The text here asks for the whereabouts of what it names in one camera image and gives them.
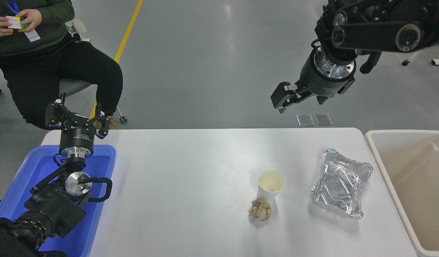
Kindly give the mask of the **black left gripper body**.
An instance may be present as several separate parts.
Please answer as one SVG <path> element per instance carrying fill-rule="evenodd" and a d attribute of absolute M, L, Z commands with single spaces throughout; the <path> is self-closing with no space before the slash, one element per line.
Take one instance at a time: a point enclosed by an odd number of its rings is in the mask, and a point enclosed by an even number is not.
<path fill-rule="evenodd" d="M 85 148 L 92 151 L 94 148 L 95 127 L 90 124 L 89 119 L 85 120 L 65 120 L 59 122 L 61 128 L 61 141 L 59 150 L 66 151 L 70 148 Z"/>

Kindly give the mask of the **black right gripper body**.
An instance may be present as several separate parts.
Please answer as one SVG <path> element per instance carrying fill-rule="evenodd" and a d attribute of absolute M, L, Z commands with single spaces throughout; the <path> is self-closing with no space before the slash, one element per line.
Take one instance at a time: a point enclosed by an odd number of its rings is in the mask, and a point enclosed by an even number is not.
<path fill-rule="evenodd" d="M 318 67 L 314 60 L 307 59 L 301 69 L 298 85 L 319 96 L 331 97 L 350 79 L 350 66 L 338 66 L 321 62 Z"/>

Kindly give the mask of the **person's right hand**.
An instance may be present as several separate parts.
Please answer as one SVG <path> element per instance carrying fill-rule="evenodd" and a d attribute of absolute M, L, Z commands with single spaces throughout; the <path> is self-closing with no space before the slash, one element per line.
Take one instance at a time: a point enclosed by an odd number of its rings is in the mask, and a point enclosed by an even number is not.
<path fill-rule="evenodd" d="M 0 17 L 0 37 L 12 35 L 14 30 L 9 28 L 11 23 L 7 17 Z"/>

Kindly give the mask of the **person's left hand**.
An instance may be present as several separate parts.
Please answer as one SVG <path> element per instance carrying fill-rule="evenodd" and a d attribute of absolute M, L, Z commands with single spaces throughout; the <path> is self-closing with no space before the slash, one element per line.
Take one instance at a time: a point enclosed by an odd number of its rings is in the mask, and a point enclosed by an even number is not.
<path fill-rule="evenodd" d="M 18 32 L 32 32 L 43 20 L 40 11 L 37 9 L 21 10 L 16 16 L 22 18 L 20 24 L 24 25 L 24 29 L 19 29 Z"/>

